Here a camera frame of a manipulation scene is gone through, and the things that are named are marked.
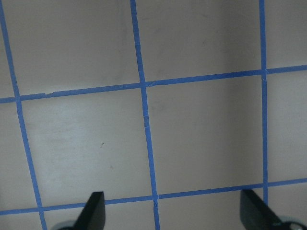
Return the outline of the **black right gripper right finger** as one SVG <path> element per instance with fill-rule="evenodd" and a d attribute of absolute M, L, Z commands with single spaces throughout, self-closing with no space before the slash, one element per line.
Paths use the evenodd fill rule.
<path fill-rule="evenodd" d="M 283 222 L 251 189 L 240 192 L 240 220 L 246 230 L 282 230 Z"/>

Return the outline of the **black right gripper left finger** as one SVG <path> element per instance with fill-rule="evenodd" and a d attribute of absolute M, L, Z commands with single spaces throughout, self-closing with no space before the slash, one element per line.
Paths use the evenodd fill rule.
<path fill-rule="evenodd" d="M 93 192 L 74 223 L 73 230 L 103 230 L 106 223 L 104 192 Z"/>

